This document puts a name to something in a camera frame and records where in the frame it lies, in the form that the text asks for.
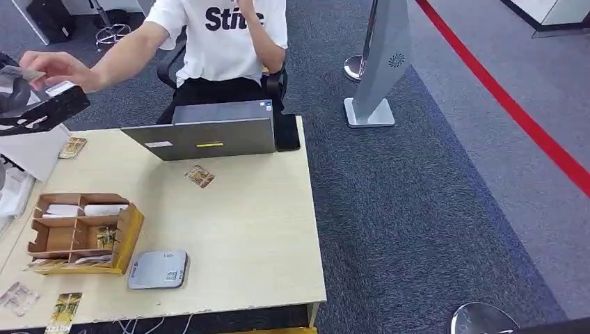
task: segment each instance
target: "red floor tape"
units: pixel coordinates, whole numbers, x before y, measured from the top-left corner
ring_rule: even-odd
[[[527,112],[501,87],[486,68],[459,40],[427,0],[416,0],[424,14],[447,40],[471,72],[481,81],[500,105],[522,127],[532,140],[553,160],[558,167],[590,198],[590,173],[565,151]]]

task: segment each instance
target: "blue carpet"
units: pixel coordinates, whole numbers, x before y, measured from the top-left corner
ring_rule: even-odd
[[[285,104],[287,112],[304,117],[328,291],[318,328],[334,334],[444,333],[449,316],[468,301],[501,307],[521,325],[564,320],[413,68],[389,96],[395,127],[347,127],[342,101],[355,86],[344,78],[342,63],[362,45],[367,2],[289,1],[291,81]],[[0,4],[0,12],[6,6]],[[6,47],[18,44],[23,50],[23,40],[2,41],[0,49],[14,55]],[[52,48],[92,63],[95,52],[79,40]],[[93,95],[93,106],[69,126],[150,124],[169,93],[150,68]],[[181,333],[185,321],[167,319],[155,333]],[[137,333],[157,322],[141,321]],[[305,310],[297,307],[198,315],[189,333],[304,323]],[[72,332],[85,327],[120,333],[117,324],[77,326]]]

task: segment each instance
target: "black pants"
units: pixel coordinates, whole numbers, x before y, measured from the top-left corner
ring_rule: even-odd
[[[263,87],[266,85],[266,77],[262,77],[261,84]],[[226,81],[188,79],[176,90],[172,103],[162,113],[157,124],[170,124],[177,106],[256,100],[273,100],[274,113],[284,109],[278,97],[268,96],[256,81],[247,78]]]

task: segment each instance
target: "card packaging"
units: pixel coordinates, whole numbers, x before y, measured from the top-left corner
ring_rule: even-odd
[[[13,284],[8,291],[0,296],[0,305],[12,310],[18,317],[22,317],[31,306],[39,300],[39,294],[29,290],[20,282]]]
[[[99,249],[113,249],[115,244],[115,231],[109,226],[99,226],[96,229],[96,243]]]
[[[60,159],[73,159],[78,156],[78,153],[84,148],[84,145],[88,142],[86,138],[70,137],[67,143],[63,146],[63,149],[59,153],[58,158]]]
[[[189,178],[192,182],[195,182],[201,188],[205,188],[213,179],[215,175],[209,173],[203,167],[197,165],[193,167],[187,174],[184,174],[185,177]]]
[[[40,77],[43,77],[44,75],[45,75],[44,72],[27,70],[26,68],[10,66],[10,65],[6,65],[0,69],[0,76],[6,77],[6,78],[9,78],[12,80],[17,79],[17,78],[23,78],[23,79],[30,82],[30,81],[37,80]]]
[[[68,334],[72,329],[72,321],[78,310],[81,293],[60,294],[51,314],[51,323],[47,325],[45,334]]]

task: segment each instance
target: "white card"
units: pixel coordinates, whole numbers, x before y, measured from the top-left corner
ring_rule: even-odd
[[[16,66],[4,66],[0,69],[0,75],[4,77],[8,77],[12,80],[16,78],[23,78],[27,81],[37,80],[40,77],[44,76],[44,72],[27,70],[26,68],[16,67]]]

